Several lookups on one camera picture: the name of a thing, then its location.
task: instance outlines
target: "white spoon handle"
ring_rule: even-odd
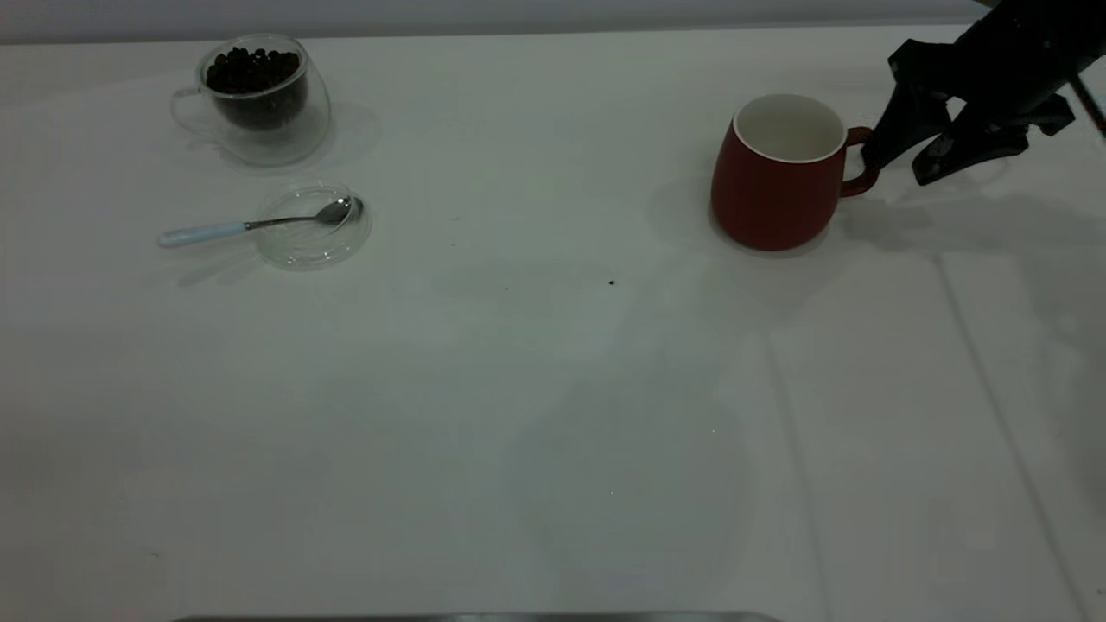
[[[205,225],[204,227],[191,227],[189,229],[177,229],[166,231],[157,237],[157,246],[161,248],[176,248],[178,246],[206,242],[228,236],[237,236],[246,232],[246,222],[223,222],[221,225]]]

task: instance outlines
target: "coffee beans in glass cup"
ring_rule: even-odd
[[[326,86],[300,42],[281,34],[251,34],[211,50],[196,70],[197,85],[170,101],[185,128],[211,137],[248,164],[295,162],[323,141],[331,121]],[[204,95],[201,120],[178,110]]]

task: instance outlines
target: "double-walled glass cup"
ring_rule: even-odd
[[[209,69],[220,54],[234,48],[294,53],[295,72],[280,84],[255,93],[220,93],[208,86]],[[204,114],[181,115],[180,101],[200,95]],[[173,118],[186,129],[218,142],[243,162],[255,166],[280,166],[301,159],[323,142],[331,124],[331,99],[311,56],[299,41],[283,34],[248,34],[219,44],[196,68],[196,85],[173,94]]]

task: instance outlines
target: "metal spoon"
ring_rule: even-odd
[[[314,216],[296,216],[293,218],[275,218],[273,220],[254,220],[252,222],[223,222],[221,225],[205,225],[202,227],[191,227],[189,229],[177,229],[166,231],[157,237],[157,246],[161,248],[175,248],[229,236],[237,236],[246,231],[252,231],[262,227],[283,225],[285,222],[319,222],[320,225],[341,225],[349,210],[356,206],[361,209],[361,199],[357,197],[341,198],[331,205],[319,210]]]

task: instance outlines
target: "clear glass dish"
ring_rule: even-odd
[[[368,204],[349,188],[328,179],[296,179],[265,196],[258,220],[315,216],[332,203],[353,197],[349,214],[337,225],[289,222],[258,229],[254,243],[269,262],[288,270],[332,266],[357,251],[373,229]]]

